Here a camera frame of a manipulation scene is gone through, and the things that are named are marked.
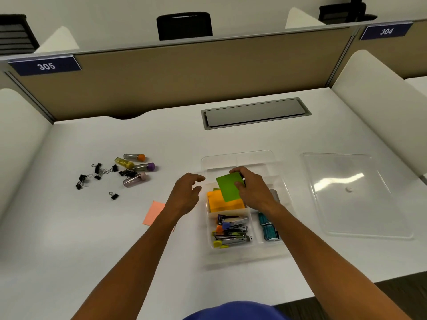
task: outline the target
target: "beige fabric panel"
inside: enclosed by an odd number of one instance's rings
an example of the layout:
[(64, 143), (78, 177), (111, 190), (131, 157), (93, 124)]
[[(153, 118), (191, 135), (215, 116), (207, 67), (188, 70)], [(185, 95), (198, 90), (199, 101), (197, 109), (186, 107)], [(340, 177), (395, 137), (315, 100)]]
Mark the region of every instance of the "beige fabric panel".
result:
[(401, 78), (427, 75), (427, 20), (414, 22), (403, 37), (360, 40), (365, 28), (360, 28), (337, 69), (330, 86), (344, 69), (350, 57), (365, 49), (386, 64)]
[(354, 27), (77, 55), (81, 71), (14, 76), (56, 118), (324, 87)]

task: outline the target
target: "gray carpet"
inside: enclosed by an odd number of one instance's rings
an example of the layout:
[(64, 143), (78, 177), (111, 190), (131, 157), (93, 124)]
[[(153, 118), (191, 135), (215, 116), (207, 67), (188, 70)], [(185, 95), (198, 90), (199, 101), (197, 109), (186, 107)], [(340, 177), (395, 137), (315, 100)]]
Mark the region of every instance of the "gray carpet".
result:
[[(376, 285), (412, 320), (427, 319), (427, 271)], [(279, 304), (275, 308), (293, 320), (330, 320), (315, 297)]]

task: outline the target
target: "purple cap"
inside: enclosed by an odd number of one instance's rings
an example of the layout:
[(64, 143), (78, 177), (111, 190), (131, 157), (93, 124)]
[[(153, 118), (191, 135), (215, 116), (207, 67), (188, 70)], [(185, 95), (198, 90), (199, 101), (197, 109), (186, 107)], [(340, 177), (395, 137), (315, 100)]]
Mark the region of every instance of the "purple cap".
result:
[(154, 165), (154, 163), (148, 163), (148, 165), (147, 165), (148, 171), (152, 172), (155, 170), (155, 168), (156, 168), (156, 165)]

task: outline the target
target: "number sign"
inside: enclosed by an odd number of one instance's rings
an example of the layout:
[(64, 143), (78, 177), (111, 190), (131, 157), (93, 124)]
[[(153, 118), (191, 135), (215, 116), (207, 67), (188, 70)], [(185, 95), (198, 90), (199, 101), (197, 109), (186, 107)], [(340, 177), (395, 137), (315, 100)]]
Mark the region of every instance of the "number sign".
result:
[(9, 62), (20, 76), (81, 71), (74, 56), (22, 59)]
[(413, 22), (393, 23), (387, 25), (368, 26), (366, 27), (360, 40), (403, 37), (411, 28)]

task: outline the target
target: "clear plastic lid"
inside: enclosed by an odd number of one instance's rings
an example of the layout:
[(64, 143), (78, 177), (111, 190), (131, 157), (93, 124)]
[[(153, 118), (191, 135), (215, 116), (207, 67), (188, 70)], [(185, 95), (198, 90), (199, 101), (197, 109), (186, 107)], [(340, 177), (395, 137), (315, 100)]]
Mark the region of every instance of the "clear plastic lid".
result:
[(370, 156), (305, 153), (302, 159), (328, 234), (413, 237)]

